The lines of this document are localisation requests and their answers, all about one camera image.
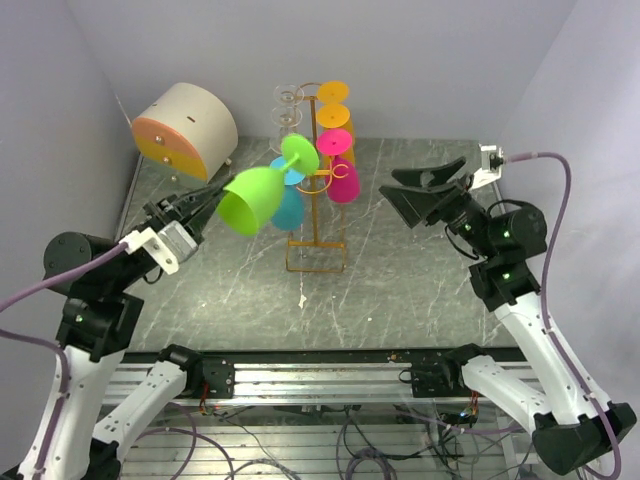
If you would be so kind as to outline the pink plastic goblet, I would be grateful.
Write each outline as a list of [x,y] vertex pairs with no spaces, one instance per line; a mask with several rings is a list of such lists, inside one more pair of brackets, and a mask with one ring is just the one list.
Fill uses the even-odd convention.
[[353,137],[343,128],[323,132],[316,142],[318,151],[328,161],[329,173],[325,176],[327,196],[337,204],[353,202],[361,191],[357,169],[347,158],[352,146]]

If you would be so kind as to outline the clear wine glass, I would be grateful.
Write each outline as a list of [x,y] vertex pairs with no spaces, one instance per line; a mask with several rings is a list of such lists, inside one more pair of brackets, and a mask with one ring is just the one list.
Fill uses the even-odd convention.
[[304,100],[304,90],[298,85],[278,85],[273,92],[275,101],[281,106],[297,106]]
[[275,135],[274,137],[272,137],[269,140],[269,147],[270,149],[275,152],[277,155],[280,155],[282,153],[281,150],[281,144],[283,139],[289,134],[289,132],[287,130],[281,130],[277,135]]
[[296,105],[280,105],[271,110],[272,122],[281,129],[295,131],[302,120],[302,112]]

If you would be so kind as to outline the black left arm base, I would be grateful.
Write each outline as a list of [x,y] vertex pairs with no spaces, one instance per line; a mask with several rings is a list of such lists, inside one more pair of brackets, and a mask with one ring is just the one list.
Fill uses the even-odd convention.
[[226,355],[206,353],[202,357],[201,397],[231,399],[234,396],[236,370]]

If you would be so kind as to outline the aluminium frame rail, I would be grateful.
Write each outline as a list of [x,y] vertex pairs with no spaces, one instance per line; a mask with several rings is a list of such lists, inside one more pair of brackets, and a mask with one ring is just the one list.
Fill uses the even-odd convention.
[[[499,362],[507,372],[517,376],[527,386],[542,392],[542,387],[527,363]],[[117,406],[145,380],[151,364],[128,363],[112,376],[103,399],[103,406]],[[462,403],[470,394],[446,393],[429,387],[425,397],[414,398],[408,373],[401,374],[409,364],[236,364],[233,386],[224,384],[223,398],[212,387],[207,405],[319,405],[367,403],[419,403],[427,398]]]

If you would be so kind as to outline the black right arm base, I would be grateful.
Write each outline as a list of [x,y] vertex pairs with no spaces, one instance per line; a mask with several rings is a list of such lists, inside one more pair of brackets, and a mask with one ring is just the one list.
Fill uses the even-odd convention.
[[398,380],[409,385],[414,398],[469,397],[462,367],[468,358],[457,351],[436,353],[412,361],[398,374]]

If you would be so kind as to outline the green plastic goblet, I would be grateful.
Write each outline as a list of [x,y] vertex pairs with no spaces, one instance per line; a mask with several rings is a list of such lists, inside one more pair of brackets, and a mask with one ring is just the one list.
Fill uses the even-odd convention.
[[304,177],[319,169],[319,155],[304,136],[292,133],[281,141],[281,166],[258,166],[242,171],[223,188],[217,208],[221,220],[241,235],[255,235],[281,205],[286,174],[293,170]]

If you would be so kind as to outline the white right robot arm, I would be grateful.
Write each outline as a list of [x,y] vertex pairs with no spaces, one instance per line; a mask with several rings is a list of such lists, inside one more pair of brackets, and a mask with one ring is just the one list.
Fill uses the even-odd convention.
[[478,175],[456,175],[465,163],[459,158],[436,168],[395,169],[394,184],[379,191],[408,227],[443,223],[446,233],[470,246],[475,295],[516,341],[541,387],[530,387],[475,344],[447,354],[442,387],[455,396],[471,390],[488,398],[530,435],[554,473],[591,471],[593,461],[612,454],[610,476],[616,479],[620,443],[637,416],[589,375],[549,313],[546,282],[527,265],[532,257],[551,255],[557,232],[526,201],[514,200],[512,210],[493,215],[471,194]]

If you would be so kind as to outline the teal plastic goblet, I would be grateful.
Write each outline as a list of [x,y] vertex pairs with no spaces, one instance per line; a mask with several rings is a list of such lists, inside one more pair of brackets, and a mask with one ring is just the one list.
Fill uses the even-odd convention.
[[304,220],[304,203],[296,186],[304,175],[289,165],[283,156],[276,157],[267,169],[266,211],[279,230],[297,229]]

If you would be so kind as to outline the orange plastic goblet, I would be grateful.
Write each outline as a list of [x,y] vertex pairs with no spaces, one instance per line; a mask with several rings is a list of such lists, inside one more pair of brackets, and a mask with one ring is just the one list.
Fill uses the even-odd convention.
[[349,86],[342,81],[328,81],[321,84],[316,92],[317,100],[323,104],[344,102],[350,93]]
[[322,106],[316,114],[317,123],[323,127],[316,146],[350,148],[354,143],[354,127],[350,110],[343,104],[331,103]]

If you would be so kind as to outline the white orange bread box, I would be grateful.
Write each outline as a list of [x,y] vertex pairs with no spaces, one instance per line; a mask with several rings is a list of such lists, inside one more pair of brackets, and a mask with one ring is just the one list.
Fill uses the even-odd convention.
[[226,105],[197,85],[178,82],[131,123],[140,153],[172,175],[208,183],[238,145],[238,129]]

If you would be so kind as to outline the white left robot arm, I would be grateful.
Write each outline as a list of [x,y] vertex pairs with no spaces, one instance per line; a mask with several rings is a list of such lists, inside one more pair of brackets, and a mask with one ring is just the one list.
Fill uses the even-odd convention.
[[226,180],[145,204],[146,219],[120,240],[63,232],[46,247],[45,276],[2,302],[7,309],[44,289],[65,298],[54,341],[2,331],[2,337],[51,350],[55,375],[25,458],[4,479],[116,479],[124,458],[173,399],[207,384],[200,353],[169,345],[142,383],[104,420],[106,389],[129,348],[144,302],[128,288],[154,269],[176,273],[203,242]]

